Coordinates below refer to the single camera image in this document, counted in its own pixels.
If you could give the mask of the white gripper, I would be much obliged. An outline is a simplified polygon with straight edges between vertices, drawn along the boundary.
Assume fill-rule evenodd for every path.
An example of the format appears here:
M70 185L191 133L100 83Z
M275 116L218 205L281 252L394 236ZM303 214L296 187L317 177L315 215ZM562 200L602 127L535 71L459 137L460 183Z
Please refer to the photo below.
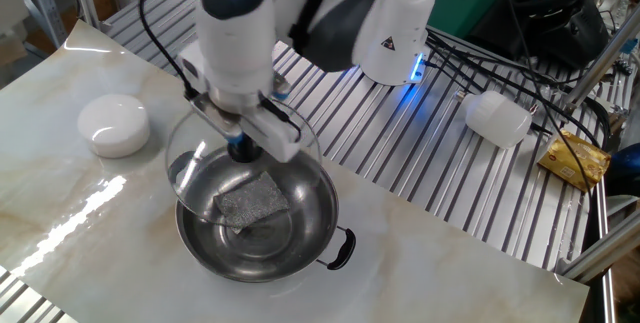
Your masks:
M251 138L279 162L300 150L295 130L263 106L273 91L271 56L181 54L181 67L205 91L192 101L194 112L229 143Z

